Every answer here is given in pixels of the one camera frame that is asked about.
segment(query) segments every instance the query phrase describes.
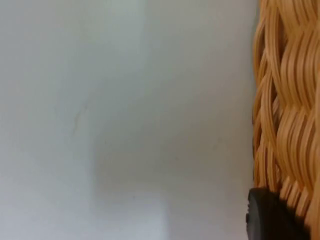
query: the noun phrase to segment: wicker basket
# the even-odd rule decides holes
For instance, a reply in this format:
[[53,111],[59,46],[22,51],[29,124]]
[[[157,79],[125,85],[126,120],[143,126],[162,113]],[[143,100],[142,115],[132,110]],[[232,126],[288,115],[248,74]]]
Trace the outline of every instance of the wicker basket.
[[253,45],[254,185],[279,193],[312,240],[320,240],[319,5],[260,0]]

